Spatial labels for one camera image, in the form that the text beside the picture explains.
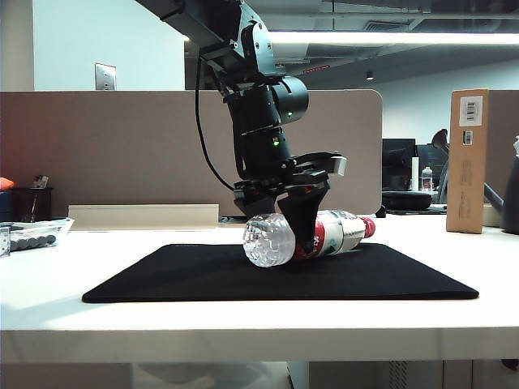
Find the ceiling vent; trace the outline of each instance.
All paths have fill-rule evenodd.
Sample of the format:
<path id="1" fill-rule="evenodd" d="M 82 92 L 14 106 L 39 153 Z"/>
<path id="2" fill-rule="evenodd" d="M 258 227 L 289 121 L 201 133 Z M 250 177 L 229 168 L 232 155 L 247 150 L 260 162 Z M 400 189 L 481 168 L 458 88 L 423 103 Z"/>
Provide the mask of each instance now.
<path id="1" fill-rule="evenodd" d="M 369 32 L 386 32 L 386 31 L 407 31 L 409 24 L 406 22 L 377 22 L 370 20 L 364 27 Z"/>

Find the white sticker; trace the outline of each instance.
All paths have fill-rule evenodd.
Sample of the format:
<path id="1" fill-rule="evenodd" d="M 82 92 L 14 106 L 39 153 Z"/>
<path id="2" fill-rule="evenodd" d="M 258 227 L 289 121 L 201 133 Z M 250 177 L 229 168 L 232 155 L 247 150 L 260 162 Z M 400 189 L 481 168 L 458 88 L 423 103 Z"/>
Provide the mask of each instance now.
<path id="1" fill-rule="evenodd" d="M 483 96 L 467 96 L 460 99 L 460 127 L 483 124 Z"/>
<path id="2" fill-rule="evenodd" d="M 473 141 L 474 141 L 474 132 L 473 131 L 463 131 L 463 144 L 466 146 L 472 146 Z"/>

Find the fluorescent light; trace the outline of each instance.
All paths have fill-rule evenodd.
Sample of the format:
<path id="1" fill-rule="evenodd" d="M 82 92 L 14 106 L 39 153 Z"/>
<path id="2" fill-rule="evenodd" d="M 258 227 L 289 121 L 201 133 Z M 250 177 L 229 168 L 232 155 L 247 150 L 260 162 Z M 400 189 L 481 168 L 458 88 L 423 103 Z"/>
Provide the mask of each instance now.
<path id="1" fill-rule="evenodd" d="M 270 32 L 274 44 L 519 45 L 519 34 L 425 32 Z"/>

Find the beige partition panel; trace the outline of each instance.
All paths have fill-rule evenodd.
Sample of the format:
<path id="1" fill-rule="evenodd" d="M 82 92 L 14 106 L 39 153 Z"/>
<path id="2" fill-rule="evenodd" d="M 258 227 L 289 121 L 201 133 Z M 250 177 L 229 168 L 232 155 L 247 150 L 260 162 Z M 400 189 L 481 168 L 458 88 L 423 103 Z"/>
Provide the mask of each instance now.
<path id="1" fill-rule="evenodd" d="M 204 161 L 195 93 L 2 92 L 2 176 L 27 186 L 50 176 L 53 214 L 70 204 L 218 203 L 239 215 L 233 194 Z M 234 167 L 229 111 L 201 92 L 208 153 L 229 183 Z M 345 177 L 333 177 L 321 208 L 357 213 L 380 207 L 382 102 L 369 90 L 313 91 L 307 115 L 285 127 L 291 152 L 339 151 Z"/>

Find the black mouse pad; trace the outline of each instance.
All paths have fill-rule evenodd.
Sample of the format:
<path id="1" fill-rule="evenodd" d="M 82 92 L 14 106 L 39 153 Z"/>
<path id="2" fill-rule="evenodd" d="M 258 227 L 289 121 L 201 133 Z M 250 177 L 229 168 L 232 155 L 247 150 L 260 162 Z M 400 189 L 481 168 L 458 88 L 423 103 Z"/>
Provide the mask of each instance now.
<path id="1" fill-rule="evenodd" d="M 261 268 L 241 245 L 168 245 L 84 302 L 469 299 L 478 292 L 387 246 Z"/>

